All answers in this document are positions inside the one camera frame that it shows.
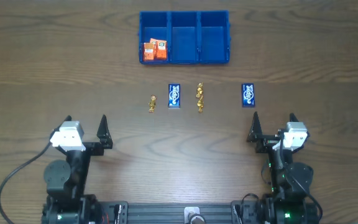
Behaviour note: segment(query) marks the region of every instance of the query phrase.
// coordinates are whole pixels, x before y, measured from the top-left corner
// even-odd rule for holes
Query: gold figurine
[[[152,95],[151,100],[150,100],[150,102],[149,102],[149,107],[150,107],[149,112],[150,112],[150,113],[153,113],[153,112],[154,112],[155,100],[156,100],[156,99],[157,99],[157,97],[154,96],[154,95]]]
[[[204,90],[203,90],[203,83],[199,83],[197,86],[197,98],[200,98],[201,95],[203,94]]]
[[[197,102],[197,106],[198,106],[198,112],[202,113],[203,112],[203,108],[204,108],[204,96],[201,96],[200,99]]]

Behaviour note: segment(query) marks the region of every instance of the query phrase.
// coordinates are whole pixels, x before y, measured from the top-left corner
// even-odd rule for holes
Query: blue package
[[[241,88],[242,107],[255,107],[255,92],[253,83],[243,83]]]
[[[180,107],[180,84],[169,84],[168,85],[169,108],[179,108]]]

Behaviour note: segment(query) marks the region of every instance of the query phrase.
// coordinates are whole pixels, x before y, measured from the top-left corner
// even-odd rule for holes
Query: brown wooden surface
[[[212,9],[230,10],[228,65],[139,63],[139,11]],[[255,109],[241,108],[242,82],[255,83]],[[167,108],[168,83],[182,84],[179,110]],[[311,139],[295,160],[314,168],[322,222],[358,222],[358,1],[0,1],[0,183],[66,115],[94,139],[106,114],[115,146],[92,158],[86,185],[100,200],[262,196],[267,156],[245,142],[255,110],[266,133],[290,112],[305,122]],[[16,223],[39,223],[55,159],[64,157],[50,149],[6,185],[2,204]]]

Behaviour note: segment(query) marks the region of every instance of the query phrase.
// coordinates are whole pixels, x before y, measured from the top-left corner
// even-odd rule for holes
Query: wooden table
[[[230,11],[228,65],[139,63],[139,11],[217,9]],[[254,109],[241,107],[244,82],[255,83]],[[179,110],[167,108],[169,83],[181,83]],[[128,202],[262,196],[267,155],[245,142],[255,110],[270,134],[291,112],[305,122],[311,137],[295,160],[314,169],[322,223],[358,222],[358,1],[0,1],[0,183],[66,115],[95,140],[106,114],[115,146],[92,158],[86,193]],[[44,168],[56,159],[64,156],[48,150],[6,185],[2,204],[15,223],[39,223]]]

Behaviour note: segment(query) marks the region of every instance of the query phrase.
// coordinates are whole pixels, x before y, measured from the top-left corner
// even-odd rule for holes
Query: blue plastic bin
[[[218,64],[230,60],[228,11],[143,11],[139,14],[139,61],[147,65]],[[143,61],[143,43],[167,41],[167,59]]]

